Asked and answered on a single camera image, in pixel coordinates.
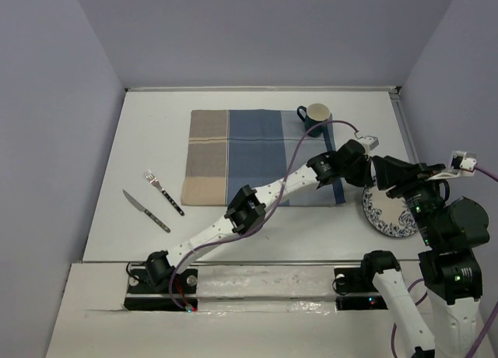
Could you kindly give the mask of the blue floral plate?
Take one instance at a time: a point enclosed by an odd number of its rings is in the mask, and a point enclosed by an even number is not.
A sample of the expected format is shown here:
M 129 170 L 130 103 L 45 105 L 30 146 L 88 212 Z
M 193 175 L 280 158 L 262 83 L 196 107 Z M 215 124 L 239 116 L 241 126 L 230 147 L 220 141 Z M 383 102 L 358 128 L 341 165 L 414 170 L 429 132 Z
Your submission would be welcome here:
M 362 208 L 369 224 L 384 236 L 400 239 L 419 233 L 405 200 L 390 199 L 376 186 L 363 189 Z

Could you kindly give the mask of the green mug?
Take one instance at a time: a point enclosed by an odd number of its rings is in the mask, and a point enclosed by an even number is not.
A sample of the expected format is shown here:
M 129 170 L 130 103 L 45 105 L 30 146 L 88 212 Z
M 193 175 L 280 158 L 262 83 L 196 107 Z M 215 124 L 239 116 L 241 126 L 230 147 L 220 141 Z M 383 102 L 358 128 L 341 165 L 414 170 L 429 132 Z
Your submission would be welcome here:
M 329 108 L 324 104 L 311 104 L 308 107 L 299 106 L 296 109 L 296 114 L 303 122 L 307 134 L 313 138 L 317 138 L 322 134 L 322 123 L 328 121 L 331 117 Z

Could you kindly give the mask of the blue and beige cloth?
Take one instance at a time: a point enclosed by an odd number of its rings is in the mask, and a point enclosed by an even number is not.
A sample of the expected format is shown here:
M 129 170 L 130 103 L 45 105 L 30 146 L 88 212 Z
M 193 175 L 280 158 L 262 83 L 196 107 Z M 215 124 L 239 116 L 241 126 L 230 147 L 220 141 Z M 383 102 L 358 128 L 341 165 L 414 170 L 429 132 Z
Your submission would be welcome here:
M 303 133 L 295 111 L 192 111 L 182 204 L 227 205 L 244 185 L 270 184 L 337 145 L 331 125 L 317 138 Z

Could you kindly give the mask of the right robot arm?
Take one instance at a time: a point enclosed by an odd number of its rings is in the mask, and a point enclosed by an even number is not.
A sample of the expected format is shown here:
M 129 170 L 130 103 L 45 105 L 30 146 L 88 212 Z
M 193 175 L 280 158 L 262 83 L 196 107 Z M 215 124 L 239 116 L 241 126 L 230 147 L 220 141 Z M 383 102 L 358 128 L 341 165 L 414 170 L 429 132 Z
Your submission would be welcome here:
M 359 283 L 377 290 L 394 319 L 408 357 L 470 357 L 480 343 L 475 337 L 482 297 L 482 270 L 473 248 L 489 242 L 489 217 L 477 202 L 462 197 L 448 201 L 448 180 L 471 177 L 477 160 L 453 154 L 450 166 L 407 163 L 390 156 L 372 159 L 377 187 L 389 198 L 403 198 L 427 251 L 419 267 L 433 312 L 429 329 L 404 284 L 401 267 L 390 251 L 365 254 Z

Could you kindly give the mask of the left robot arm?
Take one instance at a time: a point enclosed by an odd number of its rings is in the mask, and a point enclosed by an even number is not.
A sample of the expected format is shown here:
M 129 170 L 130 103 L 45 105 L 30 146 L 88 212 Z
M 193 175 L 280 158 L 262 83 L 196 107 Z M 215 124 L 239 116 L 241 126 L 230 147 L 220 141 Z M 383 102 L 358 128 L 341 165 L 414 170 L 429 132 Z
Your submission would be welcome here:
M 310 188 L 319 189 L 341 179 L 357 187 L 372 186 L 370 152 L 377 146 L 378 139 L 373 136 L 350 139 L 337 151 L 314 156 L 277 181 L 256 188 L 243 186 L 227 206 L 225 214 L 209 228 L 170 251 L 150 254 L 142 263 L 145 278 L 136 280 L 156 292 L 171 292 L 174 277 L 190 264 L 222 244 L 255 235 L 280 203 L 291 195 Z

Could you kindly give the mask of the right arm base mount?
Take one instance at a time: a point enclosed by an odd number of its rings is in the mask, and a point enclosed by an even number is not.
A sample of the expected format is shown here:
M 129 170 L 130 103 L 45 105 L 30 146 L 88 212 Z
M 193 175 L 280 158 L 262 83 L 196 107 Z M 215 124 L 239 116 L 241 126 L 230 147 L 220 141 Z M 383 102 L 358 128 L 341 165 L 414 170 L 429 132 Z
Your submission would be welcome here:
M 334 268 L 334 276 L 331 285 L 337 311 L 387 310 L 383 297 L 360 267 Z

